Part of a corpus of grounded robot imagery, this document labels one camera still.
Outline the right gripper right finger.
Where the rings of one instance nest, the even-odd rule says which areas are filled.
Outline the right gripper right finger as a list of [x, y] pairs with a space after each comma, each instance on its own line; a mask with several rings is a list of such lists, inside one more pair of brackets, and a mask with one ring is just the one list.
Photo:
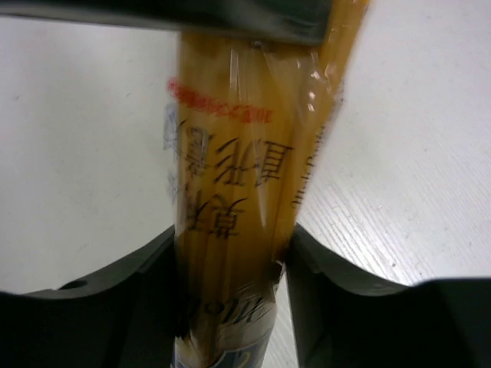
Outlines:
[[297, 226], [288, 294], [301, 367], [488, 367], [490, 281], [405, 286], [337, 255]]

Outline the orange blue pasta bag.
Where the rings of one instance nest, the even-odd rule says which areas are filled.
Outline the orange blue pasta bag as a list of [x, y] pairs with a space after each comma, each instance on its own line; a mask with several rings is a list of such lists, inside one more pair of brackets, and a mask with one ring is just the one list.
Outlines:
[[259, 367], [299, 209], [341, 105], [366, 1], [319, 46], [184, 31], [167, 83], [178, 322], [174, 367]]

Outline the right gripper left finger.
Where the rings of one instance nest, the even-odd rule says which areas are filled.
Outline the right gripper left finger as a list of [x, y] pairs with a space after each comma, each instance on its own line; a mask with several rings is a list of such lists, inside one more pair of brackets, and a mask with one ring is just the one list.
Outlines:
[[1, 293], [3, 367], [168, 367], [174, 231], [57, 290]]

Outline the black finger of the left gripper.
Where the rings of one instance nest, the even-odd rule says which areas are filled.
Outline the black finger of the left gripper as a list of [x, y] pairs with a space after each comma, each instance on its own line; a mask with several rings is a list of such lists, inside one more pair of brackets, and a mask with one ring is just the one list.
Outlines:
[[331, 1], [24, 0], [3, 1], [3, 16], [319, 45]]

